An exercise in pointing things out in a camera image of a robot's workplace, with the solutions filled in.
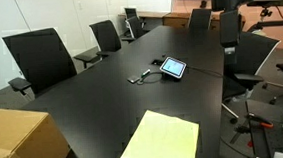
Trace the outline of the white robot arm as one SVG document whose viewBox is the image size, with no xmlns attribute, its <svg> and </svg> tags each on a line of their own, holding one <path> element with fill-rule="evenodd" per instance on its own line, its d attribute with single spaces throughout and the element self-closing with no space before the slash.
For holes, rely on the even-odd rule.
<svg viewBox="0 0 283 158">
<path fill-rule="evenodd" d="M 220 44 L 224 49 L 224 62 L 236 63 L 236 48 L 240 41 L 241 15 L 239 8 L 252 0 L 211 0 L 212 10 L 220 11 Z"/>
</svg>

